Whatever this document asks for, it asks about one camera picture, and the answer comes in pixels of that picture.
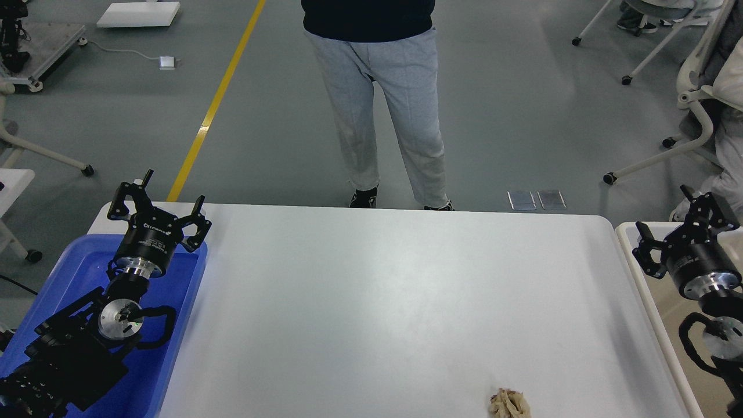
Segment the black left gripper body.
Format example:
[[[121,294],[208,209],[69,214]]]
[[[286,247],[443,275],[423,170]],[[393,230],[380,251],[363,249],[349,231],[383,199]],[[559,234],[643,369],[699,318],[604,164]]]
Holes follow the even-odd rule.
[[[154,265],[152,277],[165,275],[176,246],[183,240],[183,223],[166,211],[136,212],[114,255],[116,266],[125,267],[137,259]]]

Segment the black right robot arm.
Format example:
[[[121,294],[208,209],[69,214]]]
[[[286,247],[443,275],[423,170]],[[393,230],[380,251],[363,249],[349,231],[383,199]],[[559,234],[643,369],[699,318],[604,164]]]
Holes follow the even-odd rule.
[[[699,304],[679,326],[688,357],[703,371],[721,378],[733,401],[729,417],[741,412],[742,296],[741,272],[717,237],[740,227],[727,201],[716,193],[695,196],[680,187],[689,201],[681,225],[656,240],[650,227],[637,222],[639,245],[632,250],[645,275],[669,275],[681,297]]]

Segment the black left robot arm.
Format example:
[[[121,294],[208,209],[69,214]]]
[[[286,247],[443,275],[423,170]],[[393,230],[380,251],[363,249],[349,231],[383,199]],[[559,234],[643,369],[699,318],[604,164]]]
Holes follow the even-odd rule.
[[[71,244],[2,357],[3,417],[150,416],[164,396],[212,223],[123,182],[107,217],[127,231]]]

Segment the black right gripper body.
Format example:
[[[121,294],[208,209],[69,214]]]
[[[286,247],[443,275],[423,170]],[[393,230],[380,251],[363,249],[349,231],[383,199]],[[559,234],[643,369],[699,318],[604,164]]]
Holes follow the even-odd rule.
[[[700,301],[708,294],[741,299],[741,273],[715,240],[690,242],[664,240],[662,264],[680,296]]]

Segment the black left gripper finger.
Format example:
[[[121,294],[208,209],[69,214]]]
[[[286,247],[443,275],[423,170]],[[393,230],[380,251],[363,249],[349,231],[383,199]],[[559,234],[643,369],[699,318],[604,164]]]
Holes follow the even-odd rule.
[[[205,199],[206,196],[199,196],[194,202],[191,213],[175,220],[175,229],[181,234],[179,243],[189,253],[193,253],[201,247],[212,225],[212,222],[201,212]],[[192,225],[196,225],[196,232],[194,235],[185,236],[184,228]]]
[[[132,222],[135,215],[156,217],[156,208],[152,205],[152,201],[146,193],[146,186],[153,174],[154,170],[147,170],[141,183],[121,182],[109,207],[109,220]],[[130,210],[125,204],[127,197],[130,197],[135,204],[135,214],[130,214]]]

